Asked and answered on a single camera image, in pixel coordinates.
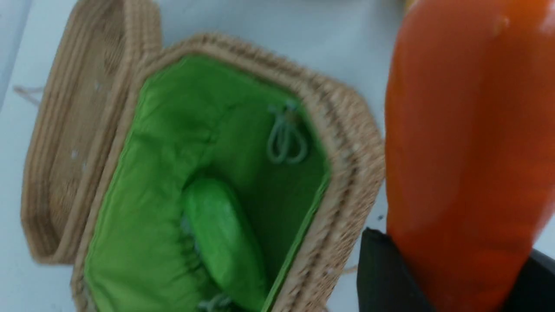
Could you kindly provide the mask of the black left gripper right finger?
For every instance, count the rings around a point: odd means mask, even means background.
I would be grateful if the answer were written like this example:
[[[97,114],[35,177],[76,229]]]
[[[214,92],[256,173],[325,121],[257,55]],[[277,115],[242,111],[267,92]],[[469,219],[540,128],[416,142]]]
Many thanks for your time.
[[[533,249],[519,273],[504,312],[553,312],[555,310],[555,261]]]

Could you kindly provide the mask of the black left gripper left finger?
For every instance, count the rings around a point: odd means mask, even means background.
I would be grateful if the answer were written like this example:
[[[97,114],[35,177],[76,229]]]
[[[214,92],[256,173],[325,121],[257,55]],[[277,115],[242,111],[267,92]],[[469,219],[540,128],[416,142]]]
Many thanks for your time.
[[[360,312],[432,312],[392,239],[378,230],[362,232],[357,271]]]

